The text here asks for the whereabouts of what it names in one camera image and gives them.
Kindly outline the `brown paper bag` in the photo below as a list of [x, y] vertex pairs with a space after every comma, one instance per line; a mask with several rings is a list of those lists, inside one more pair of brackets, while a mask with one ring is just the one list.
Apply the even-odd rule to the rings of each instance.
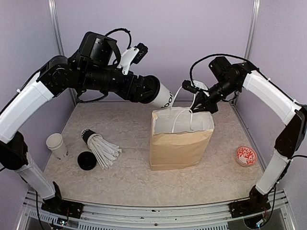
[[214, 131], [211, 113], [190, 107], [152, 111], [149, 165], [152, 171], [196, 166]]

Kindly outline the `black cup holding straws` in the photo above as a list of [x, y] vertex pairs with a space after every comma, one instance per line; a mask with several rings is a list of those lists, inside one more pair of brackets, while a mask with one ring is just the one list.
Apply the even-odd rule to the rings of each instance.
[[88, 141], [94, 137], [94, 136], [97, 136], [98, 134], [94, 131], [92, 131], [91, 129], [84, 129], [82, 132], [81, 132], [81, 137], [83, 139], [83, 141], [86, 143], [86, 145], [88, 145]]

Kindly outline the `bundle of white straws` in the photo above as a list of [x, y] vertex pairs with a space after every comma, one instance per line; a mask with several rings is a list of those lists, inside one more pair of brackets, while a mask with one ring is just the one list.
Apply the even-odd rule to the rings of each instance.
[[107, 170], [122, 153], [122, 149], [106, 141], [99, 134], [92, 134], [87, 140], [87, 146], [95, 155], [100, 167]]

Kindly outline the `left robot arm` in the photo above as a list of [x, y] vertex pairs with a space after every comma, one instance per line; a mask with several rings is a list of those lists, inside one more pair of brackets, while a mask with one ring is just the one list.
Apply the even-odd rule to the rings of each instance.
[[78, 95], [87, 90], [109, 92], [142, 104], [155, 103], [162, 90], [157, 77], [137, 76], [129, 70], [147, 53], [144, 44], [129, 47], [136, 55], [128, 62], [115, 39], [87, 32], [71, 57], [55, 56], [37, 70], [4, 106], [0, 113], [0, 162], [4, 168], [18, 172], [37, 194], [57, 213], [67, 209], [56, 183], [49, 182], [32, 162], [20, 128], [47, 103], [67, 89]]

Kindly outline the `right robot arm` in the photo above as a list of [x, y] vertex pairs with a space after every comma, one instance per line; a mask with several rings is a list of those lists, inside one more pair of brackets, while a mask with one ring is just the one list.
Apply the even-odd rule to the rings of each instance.
[[291, 161], [297, 157], [295, 152], [307, 132], [307, 106], [288, 96], [249, 60], [242, 58], [241, 63], [231, 64], [228, 54], [211, 56], [214, 59], [209, 63], [209, 68], [217, 79], [217, 84], [210, 88], [198, 86], [193, 78], [182, 83], [185, 90], [196, 95], [191, 106], [193, 113], [214, 114], [218, 111], [219, 101], [225, 101], [228, 95], [245, 89], [270, 107], [285, 125], [275, 141], [274, 153], [268, 166], [245, 202], [247, 211], [255, 213], [267, 203], [269, 192], [283, 178]]

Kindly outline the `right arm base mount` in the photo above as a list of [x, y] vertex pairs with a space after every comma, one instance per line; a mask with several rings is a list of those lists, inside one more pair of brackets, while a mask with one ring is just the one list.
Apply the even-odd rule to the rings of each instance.
[[264, 201], [264, 203], [253, 204], [250, 199], [234, 201], [229, 205], [230, 213], [232, 218], [238, 218], [243, 216], [248, 216], [255, 213], [260, 213], [265, 210], [269, 210], [271, 205], [268, 201]]

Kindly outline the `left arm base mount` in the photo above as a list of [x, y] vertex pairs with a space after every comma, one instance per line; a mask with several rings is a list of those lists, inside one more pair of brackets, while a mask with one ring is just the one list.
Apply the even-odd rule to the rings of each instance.
[[79, 202], [57, 199], [56, 197], [43, 201], [42, 210], [50, 213], [80, 219], [84, 205]]

